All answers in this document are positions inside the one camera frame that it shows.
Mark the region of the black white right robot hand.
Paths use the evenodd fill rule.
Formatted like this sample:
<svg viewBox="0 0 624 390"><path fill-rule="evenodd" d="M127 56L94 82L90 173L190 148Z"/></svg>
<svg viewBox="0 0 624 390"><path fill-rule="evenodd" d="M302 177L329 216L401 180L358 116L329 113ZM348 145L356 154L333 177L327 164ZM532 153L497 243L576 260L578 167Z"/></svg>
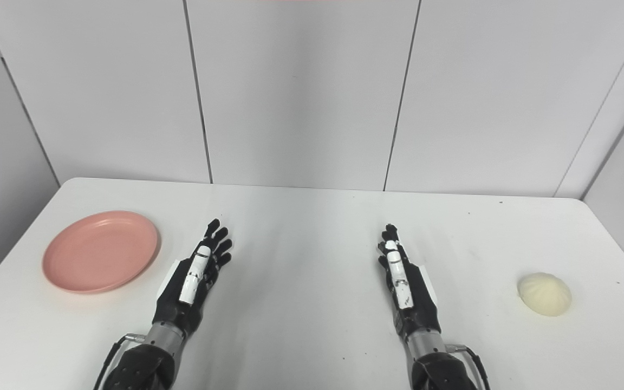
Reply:
<svg viewBox="0 0 624 390"><path fill-rule="evenodd" d="M387 224L378 243L379 264L394 305L394 326L402 339L416 331L441 333L437 306L421 267L410 262L395 225Z"/></svg>

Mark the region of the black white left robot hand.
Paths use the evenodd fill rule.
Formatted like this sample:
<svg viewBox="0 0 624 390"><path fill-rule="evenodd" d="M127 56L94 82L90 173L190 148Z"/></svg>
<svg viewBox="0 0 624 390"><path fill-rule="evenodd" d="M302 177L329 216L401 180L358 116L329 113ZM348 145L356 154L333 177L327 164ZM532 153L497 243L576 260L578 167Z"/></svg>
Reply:
<svg viewBox="0 0 624 390"><path fill-rule="evenodd" d="M195 333L206 297L232 259L228 234L219 219L212 220L190 257L172 264L159 289L152 323L170 323L187 337Z"/></svg>

